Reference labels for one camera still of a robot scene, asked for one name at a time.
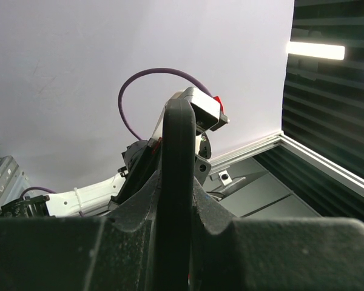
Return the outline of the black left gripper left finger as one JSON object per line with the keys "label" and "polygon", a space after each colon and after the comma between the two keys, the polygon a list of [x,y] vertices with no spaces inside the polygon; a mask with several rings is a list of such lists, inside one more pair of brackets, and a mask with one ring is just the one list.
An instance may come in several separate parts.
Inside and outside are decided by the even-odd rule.
{"label": "black left gripper left finger", "polygon": [[51,196],[0,206],[0,290],[160,290],[161,177],[105,216],[59,217]]}

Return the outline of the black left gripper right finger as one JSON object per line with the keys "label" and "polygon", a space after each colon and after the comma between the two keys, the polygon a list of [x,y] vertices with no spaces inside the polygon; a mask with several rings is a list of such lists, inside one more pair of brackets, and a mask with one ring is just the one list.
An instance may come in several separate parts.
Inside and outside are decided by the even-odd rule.
{"label": "black left gripper right finger", "polygon": [[364,290],[364,223],[239,218],[194,182],[192,290]]}

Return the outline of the black phone case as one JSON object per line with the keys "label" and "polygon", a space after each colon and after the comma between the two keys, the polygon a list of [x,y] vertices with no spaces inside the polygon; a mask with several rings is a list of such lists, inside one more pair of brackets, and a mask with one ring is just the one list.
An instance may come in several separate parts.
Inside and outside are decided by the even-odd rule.
{"label": "black phone case", "polygon": [[195,115],[187,100],[167,103],[157,205],[154,290],[187,290],[195,164]]}

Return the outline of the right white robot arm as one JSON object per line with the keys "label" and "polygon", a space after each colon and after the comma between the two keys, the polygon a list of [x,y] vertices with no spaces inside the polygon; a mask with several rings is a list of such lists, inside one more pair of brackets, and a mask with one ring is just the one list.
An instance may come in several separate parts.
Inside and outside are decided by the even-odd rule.
{"label": "right white robot arm", "polygon": [[237,218],[191,176],[40,196],[0,218],[0,290],[364,290],[364,223]]}

